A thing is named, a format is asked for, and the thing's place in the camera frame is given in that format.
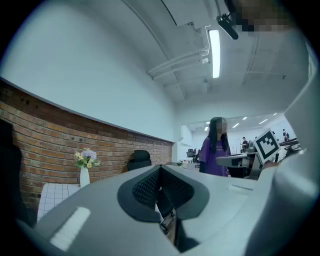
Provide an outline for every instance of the purple flower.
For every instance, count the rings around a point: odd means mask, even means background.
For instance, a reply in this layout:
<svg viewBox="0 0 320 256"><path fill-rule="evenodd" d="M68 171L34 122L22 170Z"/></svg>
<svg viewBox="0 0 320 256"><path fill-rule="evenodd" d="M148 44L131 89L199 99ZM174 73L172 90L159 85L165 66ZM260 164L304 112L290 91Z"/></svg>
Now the purple flower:
<svg viewBox="0 0 320 256"><path fill-rule="evenodd" d="M83 157L90 157L92 160L96 160L97 159L97 153L92 151L92 150L88 150L88 151L82 151L81 152L81 156Z"/></svg>

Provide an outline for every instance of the potted plant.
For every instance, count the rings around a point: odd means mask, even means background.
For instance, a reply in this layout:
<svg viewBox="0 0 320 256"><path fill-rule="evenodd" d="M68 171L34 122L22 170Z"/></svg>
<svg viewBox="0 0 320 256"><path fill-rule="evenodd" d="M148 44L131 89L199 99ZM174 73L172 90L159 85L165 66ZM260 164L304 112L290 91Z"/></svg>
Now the potted plant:
<svg viewBox="0 0 320 256"><path fill-rule="evenodd" d="M75 166L81 168L80 187L83 188L90 183L88 168L96 167L100 165L100 162L97 160L97 153L88 147L85 147L81 153L76 152L74 158L76 160Z"/></svg>

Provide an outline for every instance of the white vase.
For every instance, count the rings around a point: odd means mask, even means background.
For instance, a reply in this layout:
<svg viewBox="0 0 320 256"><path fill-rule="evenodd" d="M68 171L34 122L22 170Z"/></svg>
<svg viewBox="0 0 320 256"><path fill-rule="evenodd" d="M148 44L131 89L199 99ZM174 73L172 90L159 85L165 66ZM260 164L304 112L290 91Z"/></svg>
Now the white vase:
<svg viewBox="0 0 320 256"><path fill-rule="evenodd" d="M88 168L85 168L85 167L81 166L80 187L83 188L88 184L90 184Z"/></svg>

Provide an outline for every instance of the ceiling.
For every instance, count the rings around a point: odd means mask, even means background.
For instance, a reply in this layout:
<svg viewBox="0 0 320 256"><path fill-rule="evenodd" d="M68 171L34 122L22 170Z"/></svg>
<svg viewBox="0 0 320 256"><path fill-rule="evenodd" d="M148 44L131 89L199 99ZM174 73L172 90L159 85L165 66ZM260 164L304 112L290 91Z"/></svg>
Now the ceiling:
<svg viewBox="0 0 320 256"><path fill-rule="evenodd" d="M244 116L239 117L233 117L233 118L226 118L227 122L227 130L228 131L241 131L241 130L249 130L249 129L259 129L263 126L267 125L269 122L276 119L279 115L282 115L283 113L277 113L274 115L274 113L271 114L265 114L265 115L257 115L257 116L248 116L247 119L243 120ZM197 123L190 123L187 124L187 127L190 129L191 132L202 132L205 130L205 127L208 127L209 124L207 124L208 121L204 122L197 122Z"/></svg>
<svg viewBox="0 0 320 256"><path fill-rule="evenodd" d="M218 100L243 92L266 95L271 91L291 94L281 99L289 105L308 79L308 53L299 31L238 31L239 39L233 40L216 21L216 3L222 13L227 11L224 0L81 2L121 33L144 60L146 72L182 55L208 49L207 30L219 30L219 78L212 78L211 52L205 55L205 51L198 58L183 58L183 62L150 73L173 102L199 97Z"/></svg>

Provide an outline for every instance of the brick wall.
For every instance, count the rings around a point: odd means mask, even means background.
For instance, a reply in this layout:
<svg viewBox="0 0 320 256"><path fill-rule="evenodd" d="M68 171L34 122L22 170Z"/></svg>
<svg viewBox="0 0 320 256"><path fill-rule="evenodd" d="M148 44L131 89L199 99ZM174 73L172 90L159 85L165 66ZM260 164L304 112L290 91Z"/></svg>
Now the brick wall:
<svg viewBox="0 0 320 256"><path fill-rule="evenodd" d="M27 207L38 206L45 183L80 183L74 153L83 148L96 151L101 162L89 169L91 182L127 172L137 149L147 150L153 165L171 162L171 142L67 112L2 81L0 87L0 118L13 124L22 151L20 191Z"/></svg>

